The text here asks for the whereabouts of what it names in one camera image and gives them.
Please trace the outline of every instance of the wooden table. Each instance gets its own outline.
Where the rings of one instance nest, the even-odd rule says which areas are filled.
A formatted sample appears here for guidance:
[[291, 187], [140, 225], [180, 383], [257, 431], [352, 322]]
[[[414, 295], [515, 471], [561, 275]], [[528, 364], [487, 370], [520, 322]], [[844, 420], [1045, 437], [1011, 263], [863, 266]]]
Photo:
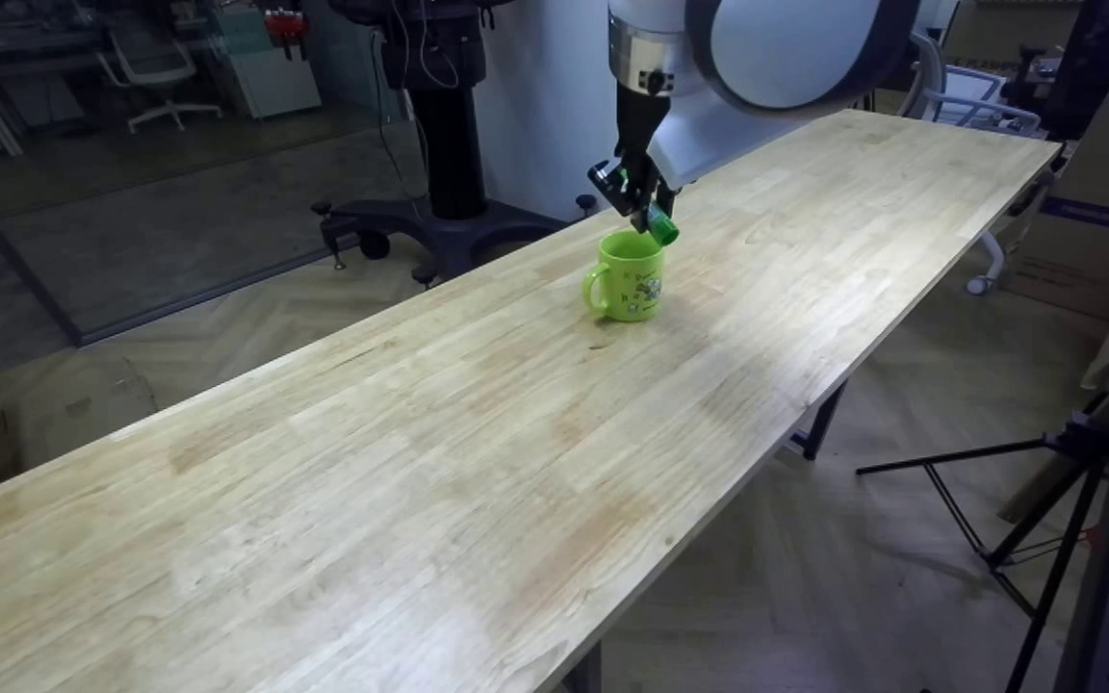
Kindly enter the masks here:
[[0, 690], [541, 690], [747, 483], [1045, 141], [844, 112], [0, 483]]

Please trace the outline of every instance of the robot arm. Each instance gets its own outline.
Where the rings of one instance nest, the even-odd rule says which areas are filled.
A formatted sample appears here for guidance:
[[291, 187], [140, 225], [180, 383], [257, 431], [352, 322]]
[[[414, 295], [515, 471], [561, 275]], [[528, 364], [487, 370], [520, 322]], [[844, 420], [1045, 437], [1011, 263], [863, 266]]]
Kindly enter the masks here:
[[611, 0], [622, 141], [591, 168], [595, 183], [635, 231], [659, 234], [687, 182], [890, 78], [917, 7], [919, 0]]

